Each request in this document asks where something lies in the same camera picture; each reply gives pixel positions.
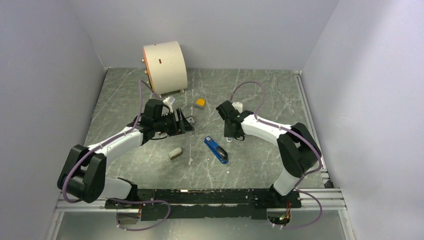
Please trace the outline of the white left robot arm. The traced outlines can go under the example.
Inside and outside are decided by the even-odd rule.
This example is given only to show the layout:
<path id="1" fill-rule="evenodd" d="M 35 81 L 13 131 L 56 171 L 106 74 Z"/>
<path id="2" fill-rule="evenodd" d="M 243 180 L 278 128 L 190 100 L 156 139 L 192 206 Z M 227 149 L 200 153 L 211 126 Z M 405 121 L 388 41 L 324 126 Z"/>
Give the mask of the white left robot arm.
<path id="1" fill-rule="evenodd" d="M 57 187 L 69 203 L 92 203 L 99 198 L 118 199 L 126 208 L 139 201 L 138 186 L 123 178 L 106 176 L 109 165 L 125 153 L 166 137 L 194 131 L 180 108 L 172 110 L 158 99 L 150 99 L 144 109 L 117 134 L 90 146 L 73 146 L 57 180 Z"/>

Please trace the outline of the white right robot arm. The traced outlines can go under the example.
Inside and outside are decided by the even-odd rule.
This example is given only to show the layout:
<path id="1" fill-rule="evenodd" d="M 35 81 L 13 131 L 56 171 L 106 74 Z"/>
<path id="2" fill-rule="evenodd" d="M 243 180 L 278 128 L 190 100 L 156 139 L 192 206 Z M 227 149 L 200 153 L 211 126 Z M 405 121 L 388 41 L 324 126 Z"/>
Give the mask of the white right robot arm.
<path id="1" fill-rule="evenodd" d="M 224 121 L 226 138 L 243 141 L 246 136 L 254 136 L 278 147 L 283 170 L 271 185 L 269 199 L 275 207 L 282 207 L 288 202 L 289 193 L 322 157 L 308 128 L 300 122 L 294 125 L 272 122 L 249 110 L 239 112 L 228 100 L 216 110 Z"/>

